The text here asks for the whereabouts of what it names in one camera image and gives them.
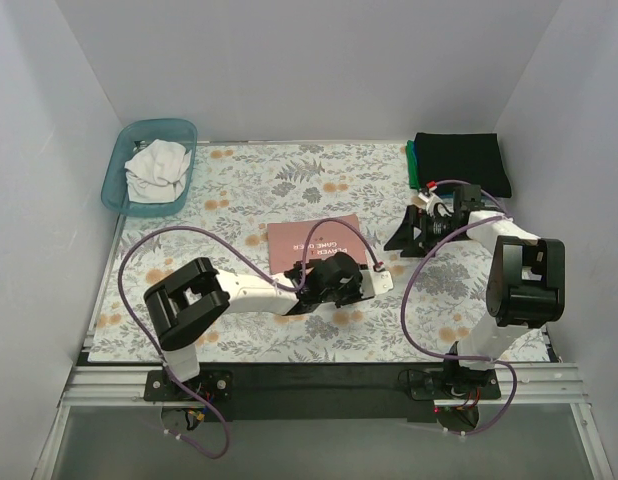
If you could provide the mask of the pink t shirt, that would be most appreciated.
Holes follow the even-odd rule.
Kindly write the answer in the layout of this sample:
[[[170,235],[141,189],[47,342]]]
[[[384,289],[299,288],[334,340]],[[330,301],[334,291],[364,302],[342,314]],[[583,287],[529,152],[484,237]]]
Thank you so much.
[[[290,270],[303,257],[305,241],[317,220],[267,225],[269,269],[272,274]],[[351,229],[339,222],[322,223],[312,233],[307,260],[326,260],[345,253],[358,264],[367,264],[367,249]]]

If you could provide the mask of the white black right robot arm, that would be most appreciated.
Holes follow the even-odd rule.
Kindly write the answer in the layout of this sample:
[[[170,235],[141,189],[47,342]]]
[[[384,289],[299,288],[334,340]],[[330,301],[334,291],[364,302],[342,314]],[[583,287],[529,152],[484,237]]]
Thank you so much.
[[[500,206],[487,206],[479,185],[451,184],[451,207],[437,196],[437,183],[421,188],[384,245],[403,258],[427,261],[451,241],[474,240],[492,255],[481,320],[440,355],[441,365],[401,375],[416,399],[477,398],[495,387],[502,354],[529,331],[558,321],[565,307],[564,243],[528,233]]]

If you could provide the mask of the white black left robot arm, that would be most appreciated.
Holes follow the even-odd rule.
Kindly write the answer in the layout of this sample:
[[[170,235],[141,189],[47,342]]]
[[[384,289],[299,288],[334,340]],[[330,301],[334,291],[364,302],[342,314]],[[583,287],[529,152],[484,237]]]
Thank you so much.
[[[392,289],[386,269],[359,264],[344,252],[298,261],[270,280],[218,270],[200,257],[150,287],[144,302],[164,363],[185,383],[200,374],[195,342],[224,314],[298,316],[323,304],[340,308]]]

